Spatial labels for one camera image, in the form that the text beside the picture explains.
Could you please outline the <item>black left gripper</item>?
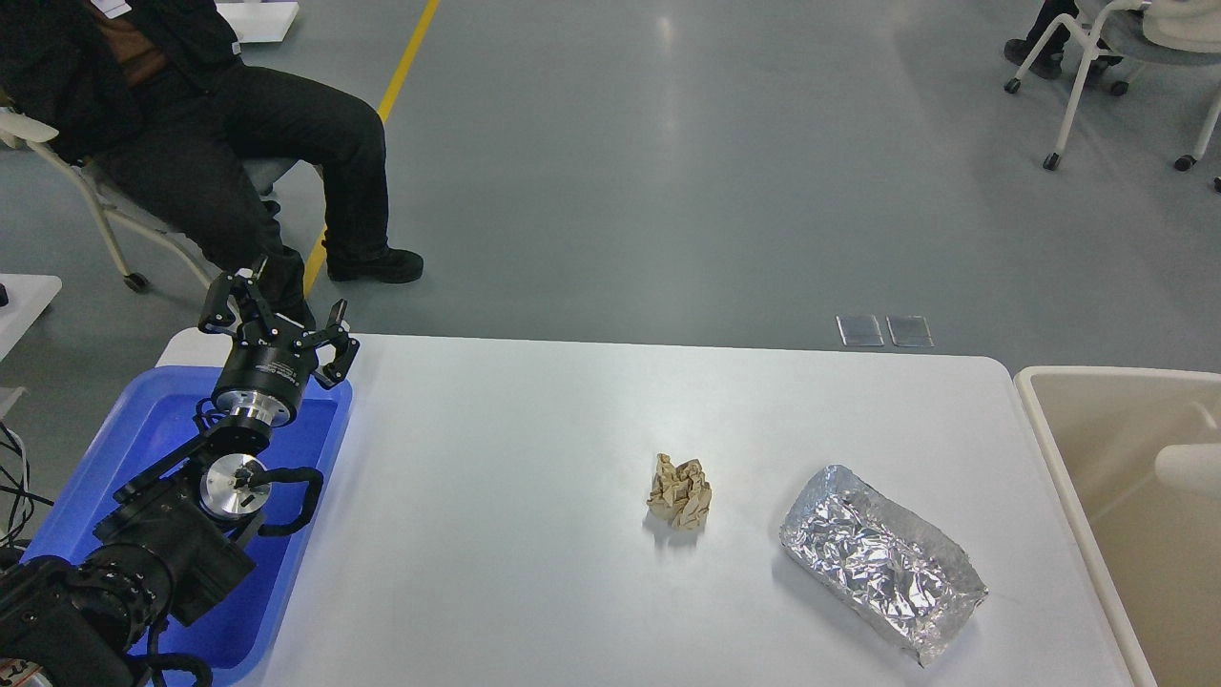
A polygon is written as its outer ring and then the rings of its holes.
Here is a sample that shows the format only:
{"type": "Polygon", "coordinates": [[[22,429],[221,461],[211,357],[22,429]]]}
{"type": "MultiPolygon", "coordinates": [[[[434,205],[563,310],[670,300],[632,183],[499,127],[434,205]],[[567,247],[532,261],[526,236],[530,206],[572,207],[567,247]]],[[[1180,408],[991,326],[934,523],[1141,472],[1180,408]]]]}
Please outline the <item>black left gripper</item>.
{"type": "Polygon", "coordinates": [[[225,416],[283,427],[300,412],[310,375],[322,388],[339,386],[349,377],[361,343],[346,325],[346,299],[332,305],[322,329],[278,331],[260,287],[267,262],[263,256],[253,268],[222,271],[208,287],[197,329],[233,339],[211,394],[214,408],[225,416]],[[333,349],[333,358],[317,365],[313,351],[324,347],[333,349]]]}

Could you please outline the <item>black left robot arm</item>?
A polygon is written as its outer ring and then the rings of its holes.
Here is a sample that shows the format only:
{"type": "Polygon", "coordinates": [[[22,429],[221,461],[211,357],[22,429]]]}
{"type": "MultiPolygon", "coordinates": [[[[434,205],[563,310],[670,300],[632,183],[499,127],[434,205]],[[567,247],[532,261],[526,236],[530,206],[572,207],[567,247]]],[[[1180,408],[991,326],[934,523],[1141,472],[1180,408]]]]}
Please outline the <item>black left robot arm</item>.
{"type": "Polygon", "coordinates": [[[166,674],[214,682],[201,656],[164,653],[170,620],[192,625],[256,569],[256,536],[295,534],[324,493],[315,467],[266,467],[272,431],[295,421],[309,379],[347,379],[361,344],[347,301],[321,329],[275,312],[263,298],[263,264],[219,275],[199,329],[232,349],[197,410],[197,436],[114,492],[117,506],[94,528],[99,548],[81,564],[44,555],[2,574],[2,666],[21,686],[162,686],[166,674]]]}

